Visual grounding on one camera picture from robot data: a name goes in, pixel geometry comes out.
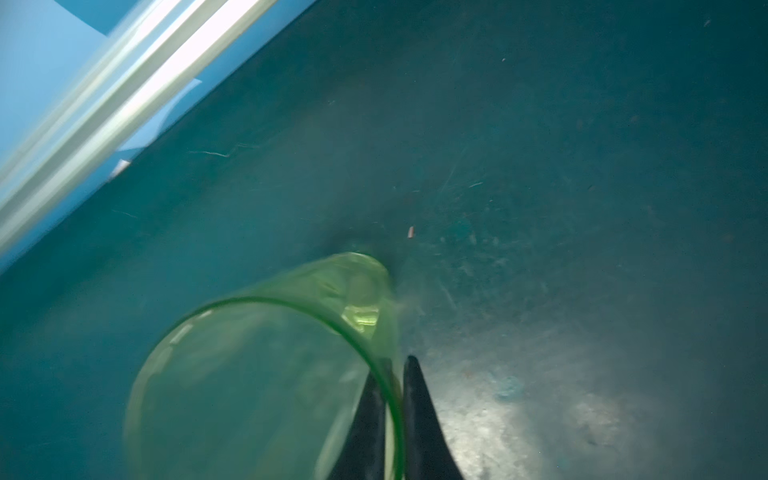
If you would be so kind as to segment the green tinted cup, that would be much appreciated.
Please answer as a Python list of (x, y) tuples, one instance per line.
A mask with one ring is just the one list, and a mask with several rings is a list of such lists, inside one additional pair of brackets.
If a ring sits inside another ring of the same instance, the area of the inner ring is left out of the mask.
[(392, 280), (347, 252), (284, 272), (180, 319), (133, 383), (133, 479), (327, 479), (370, 371), (405, 471)]

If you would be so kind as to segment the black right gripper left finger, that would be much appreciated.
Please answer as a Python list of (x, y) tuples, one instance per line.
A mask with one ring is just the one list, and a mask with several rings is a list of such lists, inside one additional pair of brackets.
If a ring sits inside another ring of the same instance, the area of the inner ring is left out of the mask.
[(390, 479), (391, 413), (381, 382), (370, 371), (351, 425), (327, 479)]

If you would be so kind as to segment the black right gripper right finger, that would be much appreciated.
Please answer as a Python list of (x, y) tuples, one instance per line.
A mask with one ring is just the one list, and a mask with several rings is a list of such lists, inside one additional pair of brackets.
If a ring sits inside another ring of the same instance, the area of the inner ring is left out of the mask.
[(403, 371), (405, 478), (462, 480), (443, 435), (418, 359), (409, 355)]

